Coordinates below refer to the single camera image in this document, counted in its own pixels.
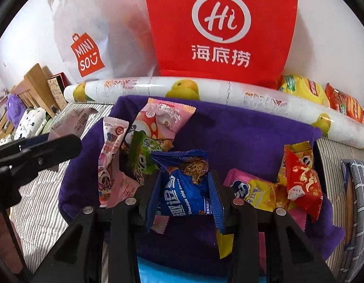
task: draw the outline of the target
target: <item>rolled paper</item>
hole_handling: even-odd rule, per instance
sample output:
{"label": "rolled paper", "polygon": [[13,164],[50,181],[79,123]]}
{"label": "rolled paper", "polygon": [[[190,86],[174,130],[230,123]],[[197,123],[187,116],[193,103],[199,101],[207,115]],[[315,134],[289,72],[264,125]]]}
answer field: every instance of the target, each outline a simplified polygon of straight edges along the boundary
{"label": "rolled paper", "polygon": [[139,77],[91,81],[67,86],[68,102],[115,104],[126,95],[161,96],[246,108],[300,121],[323,136],[364,150],[364,125],[331,108],[260,86],[203,78]]}

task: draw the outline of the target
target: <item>purple plush toy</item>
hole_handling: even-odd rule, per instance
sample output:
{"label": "purple plush toy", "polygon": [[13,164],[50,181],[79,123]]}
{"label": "purple plush toy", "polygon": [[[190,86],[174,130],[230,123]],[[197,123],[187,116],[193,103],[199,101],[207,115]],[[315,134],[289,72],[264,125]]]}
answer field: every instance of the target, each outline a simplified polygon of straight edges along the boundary
{"label": "purple plush toy", "polygon": [[26,106],[17,95],[9,94],[7,101],[7,118],[14,124],[15,128],[18,127],[22,115],[26,111]]}

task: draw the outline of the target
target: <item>white plastic bag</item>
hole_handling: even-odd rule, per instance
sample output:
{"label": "white plastic bag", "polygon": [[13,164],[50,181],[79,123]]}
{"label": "white plastic bag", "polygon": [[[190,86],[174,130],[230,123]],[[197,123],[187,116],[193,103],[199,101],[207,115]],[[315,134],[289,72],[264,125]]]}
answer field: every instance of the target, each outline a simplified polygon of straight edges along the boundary
{"label": "white plastic bag", "polygon": [[49,0],[59,53],[77,82],[151,75],[149,18],[137,0]]}

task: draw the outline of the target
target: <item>white patterned pillow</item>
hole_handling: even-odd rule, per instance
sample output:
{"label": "white patterned pillow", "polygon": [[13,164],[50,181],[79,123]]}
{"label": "white patterned pillow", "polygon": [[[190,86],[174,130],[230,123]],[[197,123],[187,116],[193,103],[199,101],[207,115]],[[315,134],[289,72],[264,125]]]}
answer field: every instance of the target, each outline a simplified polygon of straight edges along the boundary
{"label": "white patterned pillow", "polygon": [[28,108],[19,122],[15,140],[38,135],[46,122],[46,111],[43,108]]}

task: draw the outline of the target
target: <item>red snack package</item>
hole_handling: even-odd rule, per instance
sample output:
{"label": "red snack package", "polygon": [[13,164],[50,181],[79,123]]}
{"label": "red snack package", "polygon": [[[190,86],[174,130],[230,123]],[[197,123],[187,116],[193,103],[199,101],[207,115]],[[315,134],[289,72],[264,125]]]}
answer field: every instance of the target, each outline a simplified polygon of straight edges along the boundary
{"label": "red snack package", "polygon": [[316,222],[323,200],[317,173],[289,149],[286,149],[285,169],[288,199],[304,209],[311,216],[312,222]]}
{"label": "red snack package", "polygon": [[325,92],[332,109],[364,124],[364,111],[355,98],[333,88],[330,84],[326,85]]}

